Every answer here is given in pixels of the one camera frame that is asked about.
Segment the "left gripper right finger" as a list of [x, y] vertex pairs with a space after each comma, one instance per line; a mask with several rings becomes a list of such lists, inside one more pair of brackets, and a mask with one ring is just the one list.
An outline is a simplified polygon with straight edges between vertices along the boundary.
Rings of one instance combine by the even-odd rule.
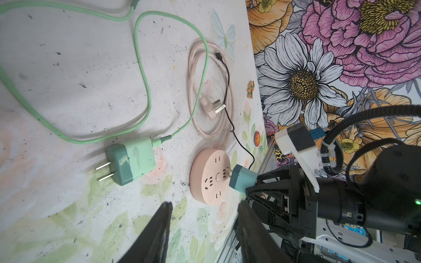
[[237, 238], [244, 263], [291, 263], [292, 260], [275, 243], [250, 204], [238, 206]]

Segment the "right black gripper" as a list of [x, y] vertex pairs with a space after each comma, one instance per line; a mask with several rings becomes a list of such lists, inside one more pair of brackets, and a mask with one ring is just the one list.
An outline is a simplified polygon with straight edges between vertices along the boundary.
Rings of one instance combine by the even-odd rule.
[[362, 183], [318, 178], [319, 191], [296, 165], [258, 176], [246, 189], [260, 220], [271, 228], [315, 238], [317, 219], [404, 235], [421, 232], [421, 149], [385, 149]]

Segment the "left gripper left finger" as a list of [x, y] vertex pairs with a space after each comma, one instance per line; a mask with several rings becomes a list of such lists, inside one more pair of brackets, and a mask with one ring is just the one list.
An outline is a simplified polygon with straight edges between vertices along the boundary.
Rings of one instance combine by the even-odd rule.
[[163, 202], [121, 263], [164, 263], [167, 257], [173, 205]]

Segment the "teal charger plug dark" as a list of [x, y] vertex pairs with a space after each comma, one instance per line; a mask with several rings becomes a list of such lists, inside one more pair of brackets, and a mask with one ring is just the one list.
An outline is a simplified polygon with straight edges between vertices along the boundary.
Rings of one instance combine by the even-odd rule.
[[224, 176], [229, 177], [229, 186], [241, 194], [246, 194], [246, 189], [255, 185], [258, 174], [239, 164], [233, 170], [225, 169]]

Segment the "green charger plug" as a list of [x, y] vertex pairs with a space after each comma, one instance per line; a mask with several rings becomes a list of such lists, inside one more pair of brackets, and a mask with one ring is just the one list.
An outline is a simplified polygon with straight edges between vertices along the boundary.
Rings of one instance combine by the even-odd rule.
[[107, 162], [96, 170], [110, 167], [110, 173], [98, 179], [111, 178], [119, 186], [125, 186], [156, 168], [152, 140], [142, 137], [113, 144], [105, 149]]

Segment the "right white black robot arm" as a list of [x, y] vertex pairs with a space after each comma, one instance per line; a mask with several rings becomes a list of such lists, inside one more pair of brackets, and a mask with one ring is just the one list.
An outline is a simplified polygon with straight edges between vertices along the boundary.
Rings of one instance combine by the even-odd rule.
[[246, 196], [264, 208], [267, 224], [328, 245], [354, 261], [387, 259], [394, 253], [373, 241], [346, 243], [332, 224], [349, 224], [401, 235], [421, 233], [421, 126], [418, 105], [373, 107], [340, 116], [320, 142], [303, 123], [275, 134], [297, 165], [259, 175]]

